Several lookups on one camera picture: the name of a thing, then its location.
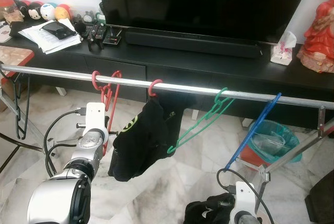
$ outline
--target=television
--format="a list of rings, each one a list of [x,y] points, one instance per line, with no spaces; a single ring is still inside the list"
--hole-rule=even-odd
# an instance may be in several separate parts
[[[300,1],[102,0],[102,4],[106,23],[136,28],[138,37],[148,32],[151,41],[161,32],[161,43],[176,37],[258,45],[279,41]]]

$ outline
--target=blue hanger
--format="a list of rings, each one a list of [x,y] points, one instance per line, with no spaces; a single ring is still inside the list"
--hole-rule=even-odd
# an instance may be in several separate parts
[[[245,137],[245,139],[242,141],[242,143],[240,144],[239,148],[235,151],[234,155],[232,156],[232,158],[230,159],[229,163],[225,166],[225,169],[230,168],[231,164],[235,161],[235,159],[239,156],[239,154],[241,153],[241,151],[244,149],[244,147],[247,145],[247,143],[249,142],[250,138],[252,138],[252,136],[255,134],[256,129],[259,127],[259,125],[262,123],[262,121],[266,118],[266,116],[268,115],[268,113],[271,111],[271,109],[275,106],[276,102],[278,101],[278,99],[281,97],[281,93],[279,92],[276,96],[276,98],[274,98],[274,100],[272,102],[268,102],[266,107],[263,109],[263,111],[261,112],[259,118],[257,118],[256,122],[254,123],[254,125],[252,126],[252,128],[250,129],[250,131],[248,132],[247,136]]]
[[[200,118],[197,123],[192,126],[191,128],[189,128],[176,142],[176,146],[170,146],[169,149],[167,150],[167,153],[170,154],[172,152],[174,152],[175,150],[177,150],[180,146],[182,146],[183,144],[187,143],[189,140],[191,140],[192,138],[194,138],[196,135],[198,135],[199,133],[203,132],[206,128],[208,128],[213,122],[216,121],[216,119],[219,118],[219,116],[225,112],[225,110],[232,104],[232,102],[234,101],[234,99],[232,99],[227,105],[226,107],[223,107],[223,104],[230,100],[231,98],[225,98],[223,100],[219,100],[220,95],[227,90],[227,87],[223,88],[220,90],[220,92],[216,95],[215,99],[214,99],[214,105],[211,108],[211,110],[209,112],[207,112],[202,118]],[[192,135],[191,137],[189,137],[188,139],[184,140],[183,142],[180,143],[180,141],[191,131],[193,130],[195,127],[197,127],[203,120],[208,120],[210,118],[212,118],[212,116],[214,116],[216,113],[218,113],[218,115],[211,121],[209,122],[206,126],[204,126],[201,130],[199,130],[198,132],[196,132],[194,135]]]

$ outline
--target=mickey mouse plush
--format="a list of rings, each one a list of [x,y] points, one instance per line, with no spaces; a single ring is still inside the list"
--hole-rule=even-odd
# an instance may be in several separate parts
[[[29,1],[17,1],[17,0],[14,0],[14,1],[15,1],[17,8],[21,12],[22,18],[27,19],[29,17],[28,6],[30,2]]]
[[[28,6],[28,13],[32,19],[41,19],[41,6],[43,5],[40,1],[34,1]]]

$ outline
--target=cable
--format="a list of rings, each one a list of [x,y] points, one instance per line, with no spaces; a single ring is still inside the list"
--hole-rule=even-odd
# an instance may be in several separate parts
[[[39,152],[42,151],[42,148],[40,148],[40,147],[31,146],[31,145],[28,145],[28,144],[25,144],[25,143],[22,143],[22,142],[18,142],[17,140],[9,138],[8,136],[4,135],[3,133],[0,133],[0,138],[4,139],[4,140],[6,140],[10,143],[13,143],[17,146],[20,146],[20,147],[28,148],[28,149],[39,151]]]
[[[50,158],[50,154],[51,152],[53,151],[53,149],[55,149],[56,147],[76,147],[76,145],[70,145],[70,144],[57,144],[57,145],[54,145],[53,147],[50,148],[50,150],[47,152],[46,156],[45,156],[45,167],[46,167],[46,171],[48,173],[48,175],[50,177],[53,176],[53,174],[51,173],[51,170],[49,168],[49,164],[52,163],[51,161],[51,158]]]
[[[2,166],[0,167],[0,173],[2,173],[2,171],[5,169],[5,167],[8,165],[8,163],[10,162],[10,160],[12,159],[12,157],[16,154],[16,152],[19,150],[20,146],[17,146],[12,152],[11,154],[8,156],[8,158],[5,160],[5,162],[2,164]]]
[[[249,188],[253,191],[253,193],[254,193],[254,194],[256,195],[256,197],[260,200],[260,202],[262,203],[263,207],[265,208],[265,210],[266,210],[266,212],[267,212],[267,215],[268,215],[268,217],[269,217],[269,219],[270,219],[271,224],[275,224],[274,221],[273,221],[273,219],[272,219],[272,216],[271,216],[271,214],[270,214],[270,212],[269,212],[269,209],[268,209],[268,207],[266,206],[266,204],[264,203],[264,201],[261,199],[261,197],[260,197],[260,196],[258,195],[258,193],[255,191],[255,189],[252,187],[252,185],[250,185],[250,183],[249,183],[245,178],[243,178],[239,173],[235,172],[235,171],[232,170],[232,169],[228,169],[228,168],[222,168],[222,169],[219,169],[218,172],[217,172],[217,182],[218,182],[218,184],[219,184],[223,189],[226,190],[227,187],[226,187],[226,186],[223,186],[223,185],[221,184],[220,180],[219,180],[219,174],[220,174],[221,172],[226,172],[226,171],[229,171],[229,172],[231,172],[231,173],[234,173],[235,175],[237,175],[240,179],[242,179],[242,180],[249,186]]]
[[[52,124],[49,126],[49,128],[47,129],[47,131],[46,131],[46,133],[45,133],[45,135],[44,135],[44,141],[43,141],[43,144],[44,144],[44,151],[45,151],[45,153],[48,153],[48,149],[47,149],[47,136],[49,135],[49,132],[51,131],[51,129],[53,128],[53,126],[54,126],[54,125],[55,125],[61,118],[65,117],[65,116],[67,116],[67,115],[69,115],[69,114],[72,114],[72,113],[77,113],[77,110],[75,110],[75,111],[70,111],[70,112],[67,112],[67,113],[62,114],[62,115],[59,116],[54,122],[52,122]],[[47,164],[45,164],[45,165],[46,165],[47,173],[50,175],[50,173],[49,173],[50,168],[49,168],[49,166],[48,166]],[[51,159],[49,159],[49,165],[50,165],[50,167],[51,167],[53,173],[56,174],[57,171],[56,171],[56,168],[54,167],[54,165],[53,165]]]

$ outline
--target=tv screen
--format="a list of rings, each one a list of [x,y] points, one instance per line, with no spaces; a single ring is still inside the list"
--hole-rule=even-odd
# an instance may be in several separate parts
[[[102,0],[112,25],[277,43],[301,0]]]

